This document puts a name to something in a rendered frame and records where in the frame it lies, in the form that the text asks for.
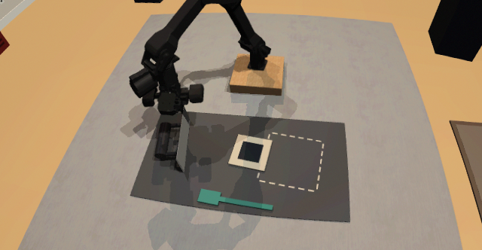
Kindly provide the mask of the green trowel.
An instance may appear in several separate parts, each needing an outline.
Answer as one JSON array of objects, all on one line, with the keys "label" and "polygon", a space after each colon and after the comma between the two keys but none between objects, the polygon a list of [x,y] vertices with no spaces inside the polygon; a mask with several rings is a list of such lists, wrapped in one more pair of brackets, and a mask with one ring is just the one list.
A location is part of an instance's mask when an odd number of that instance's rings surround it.
[{"label": "green trowel", "polygon": [[197,202],[218,205],[219,202],[229,203],[237,206],[248,206],[256,209],[272,210],[273,205],[253,203],[245,200],[237,200],[221,197],[221,192],[201,189]]}]

